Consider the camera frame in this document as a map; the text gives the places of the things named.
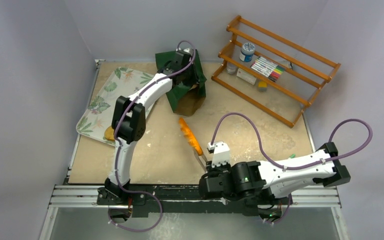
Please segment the green paper bag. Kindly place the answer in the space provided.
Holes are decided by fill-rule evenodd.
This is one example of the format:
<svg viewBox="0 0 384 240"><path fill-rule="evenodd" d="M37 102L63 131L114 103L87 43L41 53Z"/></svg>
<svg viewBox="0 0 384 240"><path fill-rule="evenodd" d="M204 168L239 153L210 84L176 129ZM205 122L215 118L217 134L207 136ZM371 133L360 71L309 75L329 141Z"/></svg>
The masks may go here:
<svg viewBox="0 0 384 240"><path fill-rule="evenodd" d="M169 61L175 54L175 51L160 52L155 54L155 61L157 72L160 73L160 68ZM207 81L203 73L199 52L195 51L194 59L195 72L197 73L199 83L196 87L188 89L185 86L178 85L173 87L166 93L168 102L172 111L175 114L190 117L192 116L203 104L206 98Z"/></svg>

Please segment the metal tongs with white handle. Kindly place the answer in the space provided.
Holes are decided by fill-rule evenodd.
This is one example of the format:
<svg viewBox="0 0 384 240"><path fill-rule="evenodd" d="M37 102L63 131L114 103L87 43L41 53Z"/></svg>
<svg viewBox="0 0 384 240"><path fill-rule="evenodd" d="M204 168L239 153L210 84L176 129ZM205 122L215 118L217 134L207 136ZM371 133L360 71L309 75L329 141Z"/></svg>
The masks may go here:
<svg viewBox="0 0 384 240"><path fill-rule="evenodd" d="M201 148L192 147L192 151L193 151L195 159L197 160L197 162L199 163L199 165L201 166L203 171L207 172L208 171L207 170L208 159L205 156L203 150Z"/></svg>

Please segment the orange fake baguette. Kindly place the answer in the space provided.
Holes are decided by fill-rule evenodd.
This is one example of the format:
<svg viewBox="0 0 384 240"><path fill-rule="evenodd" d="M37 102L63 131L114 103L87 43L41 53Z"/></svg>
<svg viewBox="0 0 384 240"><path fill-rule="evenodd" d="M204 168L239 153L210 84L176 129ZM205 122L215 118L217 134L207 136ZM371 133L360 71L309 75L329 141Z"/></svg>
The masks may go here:
<svg viewBox="0 0 384 240"><path fill-rule="evenodd" d="M186 121L182 117L180 117L178 123L180 126L180 130L182 131L182 134L187 140L188 144L197 152L199 156L202 156L204 152L198 140L196 139L193 131L190 129Z"/></svg>

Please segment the round fake bread bun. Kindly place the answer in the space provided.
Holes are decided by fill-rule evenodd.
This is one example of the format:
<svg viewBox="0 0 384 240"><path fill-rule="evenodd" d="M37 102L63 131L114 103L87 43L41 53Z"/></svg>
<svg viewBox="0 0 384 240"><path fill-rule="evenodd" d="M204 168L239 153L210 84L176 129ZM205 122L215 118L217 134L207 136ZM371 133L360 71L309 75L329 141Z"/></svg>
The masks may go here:
<svg viewBox="0 0 384 240"><path fill-rule="evenodd" d="M106 140L106 141L109 141L109 142L115 142L115 137L114 137L114 129L109 126L105 131L104 131L104 135L103 135L103 138Z"/></svg>

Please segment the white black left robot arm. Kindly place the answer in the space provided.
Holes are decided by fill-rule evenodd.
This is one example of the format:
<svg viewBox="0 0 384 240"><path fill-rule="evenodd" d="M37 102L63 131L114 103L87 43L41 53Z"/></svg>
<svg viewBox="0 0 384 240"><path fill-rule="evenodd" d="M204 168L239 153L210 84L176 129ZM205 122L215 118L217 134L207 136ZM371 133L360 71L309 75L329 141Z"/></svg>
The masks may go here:
<svg viewBox="0 0 384 240"><path fill-rule="evenodd" d="M130 190L129 185L134 150L146 131L146 112L160 97L178 85L195 84L196 56L197 51L193 48L178 48L172 59L140 90L130 96L121 95L116 100L111 122L115 140L114 169L104 186L98 189L98 205L126 205L133 194L144 195L144 191Z"/></svg>

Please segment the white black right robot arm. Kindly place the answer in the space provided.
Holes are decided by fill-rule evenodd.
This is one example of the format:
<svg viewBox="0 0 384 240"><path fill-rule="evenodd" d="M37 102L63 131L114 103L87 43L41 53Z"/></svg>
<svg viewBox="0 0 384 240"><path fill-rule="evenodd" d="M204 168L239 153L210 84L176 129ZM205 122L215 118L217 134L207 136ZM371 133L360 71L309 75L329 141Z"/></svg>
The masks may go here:
<svg viewBox="0 0 384 240"><path fill-rule="evenodd" d="M338 150L333 142L316 152L277 161L242 161L231 165L230 148L223 142L207 146L213 158L198 183L203 200L224 199L239 202L247 210L258 205L285 205L289 195L307 186L335 187L351 180L347 167L335 159Z"/></svg>

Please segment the small clear glass jar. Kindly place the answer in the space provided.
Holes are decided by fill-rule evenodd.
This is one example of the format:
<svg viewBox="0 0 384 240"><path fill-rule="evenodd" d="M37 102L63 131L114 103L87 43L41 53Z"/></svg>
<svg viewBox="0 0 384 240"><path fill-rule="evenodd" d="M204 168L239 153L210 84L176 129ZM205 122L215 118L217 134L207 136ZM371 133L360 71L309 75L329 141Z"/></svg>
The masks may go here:
<svg viewBox="0 0 384 240"><path fill-rule="evenodd" d="M229 75L235 75L236 72L238 70L238 67L236 65L234 65L233 63L231 62L228 62L227 65L226 65L226 72L229 74Z"/></svg>

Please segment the small white box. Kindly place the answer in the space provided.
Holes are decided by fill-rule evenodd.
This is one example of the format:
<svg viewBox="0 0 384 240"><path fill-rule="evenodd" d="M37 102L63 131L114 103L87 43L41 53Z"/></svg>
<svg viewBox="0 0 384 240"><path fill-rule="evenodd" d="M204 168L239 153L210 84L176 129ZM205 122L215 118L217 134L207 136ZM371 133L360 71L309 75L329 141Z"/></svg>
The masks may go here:
<svg viewBox="0 0 384 240"><path fill-rule="evenodd" d="M244 81L246 81L247 83L251 84L251 85L254 85L256 83L256 80L257 78L251 74L249 74L248 72L246 72L244 69L242 68L239 68L236 72L236 76Z"/></svg>

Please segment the white tropical print tray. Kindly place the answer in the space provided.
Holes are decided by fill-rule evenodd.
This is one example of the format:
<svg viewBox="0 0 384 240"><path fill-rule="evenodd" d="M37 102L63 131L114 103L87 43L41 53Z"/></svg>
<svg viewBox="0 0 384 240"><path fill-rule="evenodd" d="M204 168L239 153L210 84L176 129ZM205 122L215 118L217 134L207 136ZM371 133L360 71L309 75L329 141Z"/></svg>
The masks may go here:
<svg viewBox="0 0 384 240"><path fill-rule="evenodd" d="M115 142L105 137L105 131L112 125L117 98L136 93L153 77L151 74L127 67L116 68L96 96L92 97L76 125L77 133L114 146Z"/></svg>

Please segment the white jar with blue lid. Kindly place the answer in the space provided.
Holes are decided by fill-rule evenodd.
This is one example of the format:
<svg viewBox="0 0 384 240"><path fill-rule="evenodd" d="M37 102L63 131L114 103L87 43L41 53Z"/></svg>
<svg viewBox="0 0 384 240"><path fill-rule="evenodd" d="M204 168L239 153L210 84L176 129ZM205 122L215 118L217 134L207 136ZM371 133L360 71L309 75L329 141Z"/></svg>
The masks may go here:
<svg viewBox="0 0 384 240"><path fill-rule="evenodd" d="M256 46L252 42L243 43L240 49L239 59L242 62L249 63L254 56L255 50Z"/></svg>

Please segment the yellow grey sponge block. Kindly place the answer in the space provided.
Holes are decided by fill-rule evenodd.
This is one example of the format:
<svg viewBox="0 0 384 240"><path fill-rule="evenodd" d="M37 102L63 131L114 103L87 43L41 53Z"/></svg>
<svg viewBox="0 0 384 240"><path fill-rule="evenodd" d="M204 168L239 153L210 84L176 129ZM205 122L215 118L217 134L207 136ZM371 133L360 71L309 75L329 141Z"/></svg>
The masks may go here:
<svg viewBox="0 0 384 240"><path fill-rule="evenodd" d="M260 81L258 84L257 84L257 90L259 92L266 92L268 89L268 84L265 82L265 81Z"/></svg>

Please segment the pack of coloured markers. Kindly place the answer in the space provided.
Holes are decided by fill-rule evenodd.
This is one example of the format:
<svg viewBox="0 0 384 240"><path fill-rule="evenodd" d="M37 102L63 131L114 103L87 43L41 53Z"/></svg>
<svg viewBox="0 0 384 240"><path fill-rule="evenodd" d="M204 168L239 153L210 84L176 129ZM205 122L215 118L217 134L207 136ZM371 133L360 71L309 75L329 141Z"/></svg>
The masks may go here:
<svg viewBox="0 0 384 240"><path fill-rule="evenodd" d="M266 58L259 56L254 63L251 64L251 68L259 74L265 76L272 82L276 82L280 76L285 72L285 68L275 64Z"/></svg>

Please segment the orange wooden shelf rack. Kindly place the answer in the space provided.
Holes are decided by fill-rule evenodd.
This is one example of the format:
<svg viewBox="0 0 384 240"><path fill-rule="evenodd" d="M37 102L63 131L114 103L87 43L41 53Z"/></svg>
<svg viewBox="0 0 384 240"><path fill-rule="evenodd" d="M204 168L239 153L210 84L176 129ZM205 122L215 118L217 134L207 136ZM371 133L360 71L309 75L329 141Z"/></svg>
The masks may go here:
<svg viewBox="0 0 384 240"><path fill-rule="evenodd" d="M226 31L211 79L290 128L341 67L240 15Z"/></svg>

